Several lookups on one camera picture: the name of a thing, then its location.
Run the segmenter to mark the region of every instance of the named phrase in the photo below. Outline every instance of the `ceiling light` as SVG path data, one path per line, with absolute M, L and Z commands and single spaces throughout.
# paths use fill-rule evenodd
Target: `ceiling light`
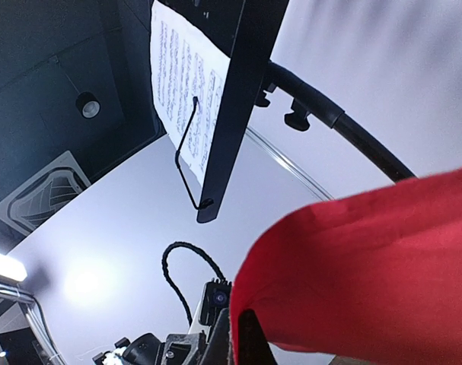
M 75 105 L 80 114 L 86 119 L 92 119 L 100 112 L 99 100 L 89 92 L 79 94 Z
M 21 282 L 27 277 L 26 268 L 18 260 L 0 254 L 0 276 Z

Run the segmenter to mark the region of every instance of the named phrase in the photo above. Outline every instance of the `white wall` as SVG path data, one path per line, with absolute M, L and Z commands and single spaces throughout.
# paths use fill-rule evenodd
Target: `white wall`
M 146 332 L 164 340 L 185 333 L 183 307 L 161 273 L 161 254 L 176 240 L 201 246 L 233 278 L 254 240 L 312 194 L 245 138 L 216 221 L 197 224 L 168 137 L 151 144 L 94 184 L 17 246 L 25 286 L 39 298 L 69 364 L 90 364 L 121 337 Z M 188 169 L 186 175 L 191 178 Z M 198 191 L 195 179 L 190 179 Z M 191 307 L 207 264 L 182 249 L 170 274 Z M 280 354 L 282 364 L 327 364 L 331 356 Z
M 414 173 L 462 166 L 462 1 L 290 0 L 272 60 L 335 100 Z M 281 91 L 251 125 L 335 197 L 390 183 L 336 132 L 283 122 Z
M 17 304 L 13 305 L 2 316 L 0 316 L 0 333 L 25 329 L 29 327 L 21 308 Z M 0 358 L 0 365 L 5 365 L 5 359 Z

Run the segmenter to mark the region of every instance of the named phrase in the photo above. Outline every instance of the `dark ceiling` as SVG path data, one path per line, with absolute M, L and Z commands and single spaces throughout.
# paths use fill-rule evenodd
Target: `dark ceiling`
M 149 23 L 148 0 L 0 0 L 0 201 L 65 151 L 93 183 L 164 133 Z M 95 118 L 63 70 L 100 101 Z M 23 238 L 0 221 L 0 252 Z

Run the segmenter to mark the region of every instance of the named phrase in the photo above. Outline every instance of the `red cloth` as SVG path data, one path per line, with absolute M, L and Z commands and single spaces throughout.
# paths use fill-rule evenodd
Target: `red cloth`
M 285 217 L 234 282 L 236 351 L 249 308 L 286 350 L 462 364 L 462 170 Z

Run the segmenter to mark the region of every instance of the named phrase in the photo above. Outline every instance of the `paper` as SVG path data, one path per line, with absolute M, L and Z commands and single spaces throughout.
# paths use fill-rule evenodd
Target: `paper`
M 193 111 L 181 158 L 205 178 L 230 59 L 184 17 L 155 1 L 151 10 L 151 84 L 155 109 L 178 148 Z

